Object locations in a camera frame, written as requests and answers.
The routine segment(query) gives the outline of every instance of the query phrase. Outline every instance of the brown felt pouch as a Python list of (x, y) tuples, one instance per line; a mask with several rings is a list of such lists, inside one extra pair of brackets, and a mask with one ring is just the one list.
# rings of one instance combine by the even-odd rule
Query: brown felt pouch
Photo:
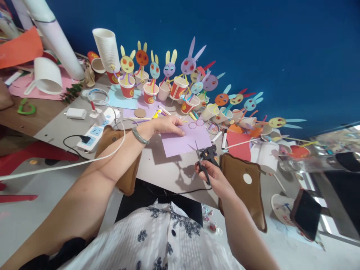
[[(126, 129), (126, 134), (131, 132), (131, 130), (132, 129)], [(117, 141), (122, 136), (124, 136), (124, 132), (122, 130), (114, 130), (111, 126), (106, 126), (99, 141), (95, 158), (98, 157), (110, 144)], [(134, 193), (136, 174), (138, 172), (140, 159), (141, 153), (116, 183), (117, 188), (119, 188), (119, 190), (121, 190), (126, 196), (130, 196)]]
[[(246, 160), (233, 157), (226, 153), (221, 156), (220, 166), (226, 179), (234, 188), (236, 195), (244, 202), (255, 225), (262, 232), (267, 232), (263, 200), (260, 188), (260, 166)], [(251, 176), (251, 184), (247, 184), (243, 175)], [(219, 198), (219, 208), (224, 215), (222, 203)]]

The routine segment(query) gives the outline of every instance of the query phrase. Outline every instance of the black cable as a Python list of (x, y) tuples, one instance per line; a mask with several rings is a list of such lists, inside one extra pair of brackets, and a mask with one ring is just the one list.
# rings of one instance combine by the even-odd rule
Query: black cable
[(66, 137), (66, 138), (63, 140), (63, 144), (64, 144), (66, 147), (70, 148), (71, 150), (75, 151), (75, 153), (78, 155), (79, 159), (80, 159), (80, 158), (83, 158), (83, 159), (85, 159), (85, 160), (89, 160), (89, 159), (87, 159), (87, 158), (84, 158), (82, 155), (80, 155), (80, 153), (79, 153), (76, 149), (68, 146), (68, 145), (65, 143), (65, 141), (66, 141), (68, 138), (71, 138), (71, 137), (80, 137), (81, 140), (83, 140), (83, 138), (86, 137), (86, 136), (84, 136), (84, 135), (71, 135), (71, 136), (68, 136), (68, 137)]
[(200, 191), (200, 190), (205, 190), (205, 191), (209, 191), (211, 189), (213, 189), (212, 187), (209, 189), (196, 189), (196, 190), (192, 190), (192, 191), (187, 191), (187, 192), (181, 192), (181, 193), (174, 193), (174, 194), (155, 194), (154, 192), (152, 192), (151, 189), (149, 189), (148, 187), (146, 187), (153, 195), (155, 196), (175, 196), (175, 195), (182, 195), (182, 194), (188, 194), (188, 193), (193, 193), (195, 191)]

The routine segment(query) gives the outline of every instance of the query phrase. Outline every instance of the purple paper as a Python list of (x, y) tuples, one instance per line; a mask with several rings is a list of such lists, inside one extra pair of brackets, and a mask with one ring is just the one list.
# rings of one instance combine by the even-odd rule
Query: purple paper
[(189, 120), (188, 123), (179, 126), (179, 128), (185, 132), (184, 137), (180, 137), (174, 133), (161, 134), (162, 144), (167, 158), (196, 150), (195, 140), (199, 150), (212, 145), (205, 125), (191, 129), (189, 128), (191, 122), (194, 121)]
[[(160, 101), (159, 99), (155, 100), (154, 103), (152, 103), (151, 105), (146, 104), (144, 102), (144, 97), (143, 95), (141, 95), (138, 99), (138, 108), (142, 108), (146, 111), (146, 116), (145, 118), (152, 118), (152, 116), (154, 115), (154, 112), (157, 111), (159, 108), (158, 106), (161, 105), (165, 108), (165, 101)], [(136, 117), (134, 115), (134, 111), (132, 109), (124, 109), (123, 110), (123, 117), (124, 118), (130, 118), (130, 117)]]

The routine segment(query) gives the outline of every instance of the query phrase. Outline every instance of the smartphone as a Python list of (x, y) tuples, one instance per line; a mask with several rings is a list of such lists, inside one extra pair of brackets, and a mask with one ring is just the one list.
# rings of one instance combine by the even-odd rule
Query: smartphone
[(306, 190), (301, 189), (294, 201), (290, 219), (312, 241), (316, 237), (320, 214), (321, 205)]

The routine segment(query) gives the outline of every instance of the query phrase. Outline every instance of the brown paper circle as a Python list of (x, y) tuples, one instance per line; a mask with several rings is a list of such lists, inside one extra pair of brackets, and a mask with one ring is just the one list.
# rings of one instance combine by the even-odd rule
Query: brown paper circle
[(140, 108), (134, 111), (134, 115), (138, 118), (144, 118), (146, 116), (146, 111)]

